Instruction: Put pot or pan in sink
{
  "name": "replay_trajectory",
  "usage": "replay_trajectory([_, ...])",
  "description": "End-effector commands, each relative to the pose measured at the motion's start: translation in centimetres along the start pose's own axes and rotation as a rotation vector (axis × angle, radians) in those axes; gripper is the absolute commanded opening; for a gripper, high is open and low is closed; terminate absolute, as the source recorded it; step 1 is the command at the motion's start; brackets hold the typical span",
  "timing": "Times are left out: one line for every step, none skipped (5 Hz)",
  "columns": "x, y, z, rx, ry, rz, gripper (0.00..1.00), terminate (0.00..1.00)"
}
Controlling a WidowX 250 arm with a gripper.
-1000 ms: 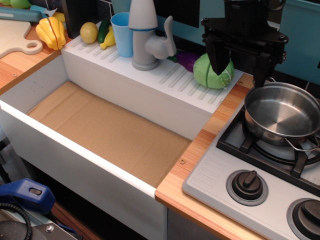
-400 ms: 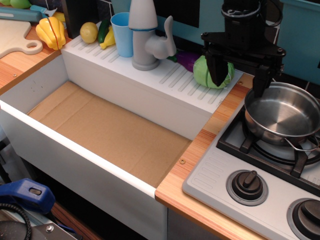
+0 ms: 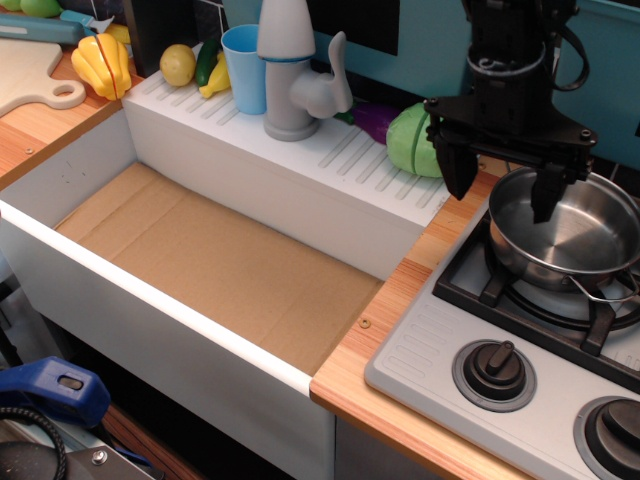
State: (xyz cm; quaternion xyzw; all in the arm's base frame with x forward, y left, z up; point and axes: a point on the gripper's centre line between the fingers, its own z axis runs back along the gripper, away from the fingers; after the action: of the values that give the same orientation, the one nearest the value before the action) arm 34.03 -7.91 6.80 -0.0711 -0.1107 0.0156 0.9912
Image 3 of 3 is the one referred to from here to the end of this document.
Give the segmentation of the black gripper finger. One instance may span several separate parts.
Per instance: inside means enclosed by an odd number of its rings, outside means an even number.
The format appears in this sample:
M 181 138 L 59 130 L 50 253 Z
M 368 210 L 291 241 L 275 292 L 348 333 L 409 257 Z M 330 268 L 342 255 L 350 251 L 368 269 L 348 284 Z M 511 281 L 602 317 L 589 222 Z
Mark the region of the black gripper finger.
M 567 186 L 567 172 L 561 165 L 547 164 L 536 170 L 531 187 L 531 208 L 535 224 L 548 222 Z
M 456 200 L 462 200 L 479 171 L 474 141 L 451 140 L 437 136 L 433 144 L 447 190 Z

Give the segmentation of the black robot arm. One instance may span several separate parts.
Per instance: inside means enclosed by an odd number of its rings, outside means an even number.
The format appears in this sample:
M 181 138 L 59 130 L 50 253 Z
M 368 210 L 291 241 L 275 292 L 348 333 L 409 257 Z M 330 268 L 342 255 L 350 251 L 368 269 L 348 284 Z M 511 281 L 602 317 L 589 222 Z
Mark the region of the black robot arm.
M 550 220 L 566 187 L 587 178 L 597 134 L 561 113 L 555 92 L 587 80 L 582 42 L 568 28 L 574 1 L 466 1 L 471 24 L 467 95 L 425 100 L 426 136 L 449 192 L 462 199 L 486 155 L 536 175 L 530 200 L 536 223 Z

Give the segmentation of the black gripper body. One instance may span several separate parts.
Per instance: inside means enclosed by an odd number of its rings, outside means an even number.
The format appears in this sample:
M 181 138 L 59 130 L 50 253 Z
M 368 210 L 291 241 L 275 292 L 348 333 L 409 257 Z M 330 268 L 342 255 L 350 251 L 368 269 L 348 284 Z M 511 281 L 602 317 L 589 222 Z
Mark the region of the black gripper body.
M 562 114 L 550 100 L 525 106 L 475 95 L 432 97 L 424 109 L 430 117 L 426 133 L 432 144 L 437 136 L 473 140 L 478 155 L 534 169 L 561 165 L 567 181 L 584 180 L 591 172 L 590 150 L 598 142 L 597 134 Z

